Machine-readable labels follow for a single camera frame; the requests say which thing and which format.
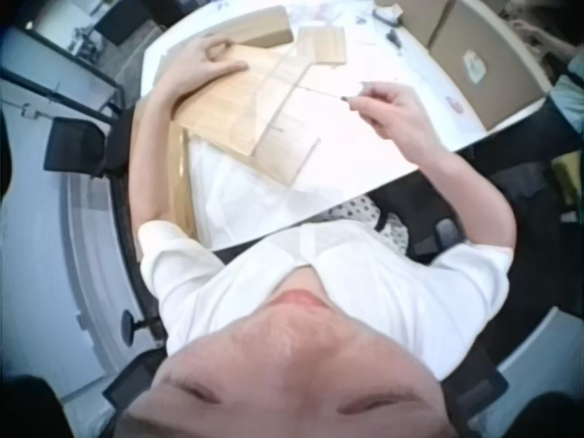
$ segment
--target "desk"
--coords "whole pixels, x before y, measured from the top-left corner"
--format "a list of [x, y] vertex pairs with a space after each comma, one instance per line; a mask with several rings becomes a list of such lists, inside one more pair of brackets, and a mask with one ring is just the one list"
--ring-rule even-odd
[[[406, 29], [398, 30], [401, 53], [387, 41], [390, 28], [372, 17], [371, 0], [230, 0], [209, 4], [185, 17], [146, 50], [142, 96], [152, 89], [161, 57], [176, 43], [235, 16], [282, 4], [287, 7], [295, 36], [300, 26], [345, 28], [348, 65], [342, 68], [351, 69], [353, 77], [397, 80], [414, 87], [450, 151], [488, 134], [460, 90]], [[274, 50], [287, 51], [288, 47]], [[318, 80], [323, 68], [330, 67], [314, 66], [308, 75]], [[391, 141], [378, 139], [346, 104], [328, 101], [327, 109], [323, 108], [316, 102], [307, 107], [321, 143], [291, 188], [267, 180], [203, 141], [191, 142], [193, 205], [202, 245], [219, 250], [257, 239], [416, 170]], [[536, 108], [522, 111], [512, 121]]]

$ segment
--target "closed eye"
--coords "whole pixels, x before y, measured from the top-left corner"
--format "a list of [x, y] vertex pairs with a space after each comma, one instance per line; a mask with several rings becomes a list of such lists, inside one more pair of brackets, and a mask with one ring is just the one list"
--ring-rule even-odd
[[217, 397], [213, 391], [196, 381], [176, 381], [172, 379], [163, 379], [161, 383], [171, 385], [182, 392], [186, 392], [201, 402], [209, 404], [222, 403], [221, 399], [219, 399], [219, 397]]
[[359, 397], [357, 400], [353, 400], [340, 408], [337, 412], [341, 415], [355, 415], [358, 413], [364, 413], [372, 411], [374, 409], [382, 408], [384, 406], [390, 406], [402, 402], [420, 402], [421, 399], [413, 394], [412, 392], [389, 392], [382, 394], [367, 395], [364, 397]]

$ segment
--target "person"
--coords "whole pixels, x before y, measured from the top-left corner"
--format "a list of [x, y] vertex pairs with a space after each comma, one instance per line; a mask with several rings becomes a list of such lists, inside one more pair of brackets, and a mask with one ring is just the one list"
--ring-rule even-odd
[[581, 151], [584, 144], [584, 46], [572, 46], [521, 19], [512, 25], [568, 66], [536, 113], [479, 141], [470, 155], [463, 152], [485, 175], [526, 162], [549, 162]]
[[212, 59], [223, 44], [190, 43], [143, 112], [131, 219], [169, 358], [118, 436], [456, 436], [440, 380], [506, 299], [516, 225], [505, 198], [444, 148], [412, 89], [373, 83], [347, 110], [420, 167], [468, 241], [422, 266], [339, 220], [270, 235], [224, 266], [172, 223], [164, 164], [175, 101], [245, 69]]

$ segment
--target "lips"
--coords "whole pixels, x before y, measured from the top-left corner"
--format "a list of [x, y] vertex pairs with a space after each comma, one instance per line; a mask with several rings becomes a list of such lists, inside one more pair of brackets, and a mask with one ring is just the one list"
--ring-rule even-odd
[[290, 304], [294, 306], [302, 306], [306, 308], [319, 307], [329, 308], [329, 305], [318, 298], [311, 292], [305, 289], [291, 289], [278, 296], [276, 299], [268, 303], [269, 306], [278, 306], [282, 304]]

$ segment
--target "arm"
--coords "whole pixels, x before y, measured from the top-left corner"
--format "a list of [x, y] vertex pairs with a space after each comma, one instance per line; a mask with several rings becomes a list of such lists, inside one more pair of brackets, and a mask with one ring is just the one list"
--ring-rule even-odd
[[211, 80], [247, 68], [243, 61], [213, 62], [209, 50], [223, 44], [231, 41], [219, 36], [194, 40], [169, 66], [148, 97], [130, 160], [129, 197], [135, 230], [149, 221], [172, 220], [166, 148], [176, 100]]
[[383, 139], [392, 139], [417, 164], [459, 216], [474, 244], [515, 247], [516, 223], [505, 197], [467, 162], [440, 143], [415, 91], [373, 83], [349, 99]]
[[540, 27], [530, 25], [527, 21], [515, 20], [512, 22], [512, 25], [519, 35], [535, 39], [545, 51], [551, 52], [566, 64], [579, 52], [578, 47], [572, 46], [570, 43], [550, 35]]

